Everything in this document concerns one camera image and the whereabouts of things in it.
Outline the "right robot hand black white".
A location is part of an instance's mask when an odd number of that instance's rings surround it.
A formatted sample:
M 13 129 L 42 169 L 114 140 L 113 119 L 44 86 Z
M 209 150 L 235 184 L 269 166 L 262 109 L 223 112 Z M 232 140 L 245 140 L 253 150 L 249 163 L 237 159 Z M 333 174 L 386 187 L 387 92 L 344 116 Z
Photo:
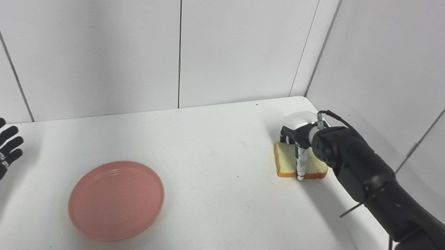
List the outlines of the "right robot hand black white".
M 302 111 L 290 114 L 283 120 L 280 141 L 294 146 L 298 180 L 323 179 L 329 169 L 314 155 L 311 149 L 311 139 L 314 133 L 329 127 L 321 116 L 321 114 L 311 111 Z

